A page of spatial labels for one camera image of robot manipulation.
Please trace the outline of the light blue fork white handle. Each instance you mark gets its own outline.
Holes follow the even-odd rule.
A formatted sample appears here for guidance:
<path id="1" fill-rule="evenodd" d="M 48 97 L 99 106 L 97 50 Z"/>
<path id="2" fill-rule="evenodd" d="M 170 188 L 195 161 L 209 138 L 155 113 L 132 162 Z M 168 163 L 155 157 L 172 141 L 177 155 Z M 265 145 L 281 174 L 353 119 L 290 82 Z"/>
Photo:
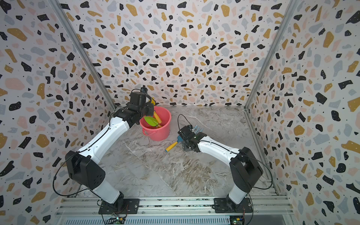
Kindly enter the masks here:
<path id="1" fill-rule="evenodd" d="M 195 125 L 194 127 L 193 127 L 193 133 L 195 133 L 195 134 L 198 134 L 199 132 L 202 132 L 203 131 L 203 129 L 200 127 L 200 126 L 198 126 L 198 125 Z"/>

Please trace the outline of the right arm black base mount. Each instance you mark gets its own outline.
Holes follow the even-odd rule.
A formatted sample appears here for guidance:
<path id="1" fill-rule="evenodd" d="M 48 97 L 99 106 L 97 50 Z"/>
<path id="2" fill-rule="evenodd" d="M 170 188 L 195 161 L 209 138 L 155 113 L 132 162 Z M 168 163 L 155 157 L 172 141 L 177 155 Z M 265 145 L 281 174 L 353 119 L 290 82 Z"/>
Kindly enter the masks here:
<path id="1" fill-rule="evenodd" d="M 253 204 L 247 193 L 234 186 L 225 198 L 214 198 L 213 209 L 216 213 L 251 213 Z"/>

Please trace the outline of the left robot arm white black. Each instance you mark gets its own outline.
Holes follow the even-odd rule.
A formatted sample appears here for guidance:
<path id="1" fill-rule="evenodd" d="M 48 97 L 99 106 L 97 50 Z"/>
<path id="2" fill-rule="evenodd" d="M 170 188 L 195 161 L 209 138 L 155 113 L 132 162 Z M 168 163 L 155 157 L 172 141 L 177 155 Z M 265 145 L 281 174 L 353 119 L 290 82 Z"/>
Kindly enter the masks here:
<path id="1" fill-rule="evenodd" d="M 153 116 L 154 106 L 155 101 L 147 88 L 132 90 L 130 101 L 110 115 L 109 123 L 93 140 L 79 151 L 66 154 L 70 179 L 84 185 L 108 204 L 118 203 L 122 198 L 121 192 L 106 180 L 106 173 L 99 163 L 120 136 L 135 124 L 139 125 L 144 116 Z"/>

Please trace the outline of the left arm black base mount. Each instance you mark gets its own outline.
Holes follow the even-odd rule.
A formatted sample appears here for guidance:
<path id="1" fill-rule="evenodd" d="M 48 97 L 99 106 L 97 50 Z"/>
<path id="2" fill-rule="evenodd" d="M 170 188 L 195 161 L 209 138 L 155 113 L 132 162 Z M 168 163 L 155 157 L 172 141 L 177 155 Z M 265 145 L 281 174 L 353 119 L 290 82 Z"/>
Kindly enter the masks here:
<path id="1" fill-rule="evenodd" d="M 112 215 L 115 214 L 137 214 L 140 199 L 138 198 L 124 198 L 122 192 L 114 203 L 108 203 L 102 199 L 98 213 L 100 215 Z"/>

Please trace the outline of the green trowel orange handle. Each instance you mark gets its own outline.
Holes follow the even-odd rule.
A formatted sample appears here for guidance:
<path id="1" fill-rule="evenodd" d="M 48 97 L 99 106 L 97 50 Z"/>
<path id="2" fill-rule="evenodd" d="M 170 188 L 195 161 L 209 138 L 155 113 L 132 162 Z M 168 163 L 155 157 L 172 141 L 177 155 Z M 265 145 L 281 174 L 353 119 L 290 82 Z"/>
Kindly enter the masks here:
<path id="1" fill-rule="evenodd" d="M 155 127 L 155 128 L 161 128 L 162 126 L 158 124 L 155 118 L 150 116 L 145 116 L 144 120 L 148 123 L 148 125 Z"/>

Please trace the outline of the yellow shovel yellow handle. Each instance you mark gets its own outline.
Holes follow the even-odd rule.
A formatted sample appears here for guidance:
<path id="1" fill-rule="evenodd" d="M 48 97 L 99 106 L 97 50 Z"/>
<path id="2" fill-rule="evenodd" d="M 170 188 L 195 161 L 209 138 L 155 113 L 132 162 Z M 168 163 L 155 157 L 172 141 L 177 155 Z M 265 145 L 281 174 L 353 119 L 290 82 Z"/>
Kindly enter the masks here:
<path id="1" fill-rule="evenodd" d="M 152 103 L 154 106 L 156 105 L 156 102 L 155 102 L 155 100 L 154 100 L 153 98 L 151 99 L 151 103 Z M 158 114 L 156 113 L 156 111 L 154 111 L 153 117 L 156 119 L 156 121 L 158 122 L 158 124 L 161 124 L 161 123 L 162 123 L 162 121 L 161 121 L 160 117 L 158 116 Z"/>

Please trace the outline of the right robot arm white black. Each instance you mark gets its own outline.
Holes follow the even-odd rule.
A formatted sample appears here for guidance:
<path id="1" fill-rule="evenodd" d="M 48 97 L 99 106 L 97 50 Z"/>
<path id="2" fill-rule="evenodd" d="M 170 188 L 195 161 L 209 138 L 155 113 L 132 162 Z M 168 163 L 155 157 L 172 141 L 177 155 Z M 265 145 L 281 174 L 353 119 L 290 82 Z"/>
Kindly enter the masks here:
<path id="1" fill-rule="evenodd" d="M 231 204 L 240 204 L 263 175 L 260 161 L 247 147 L 232 148 L 215 141 L 203 132 L 193 131 L 191 125 L 181 128 L 178 135 L 182 138 L 184 150 L 206 153 L 229 166 L 234 182 L 227 196 Z"/>

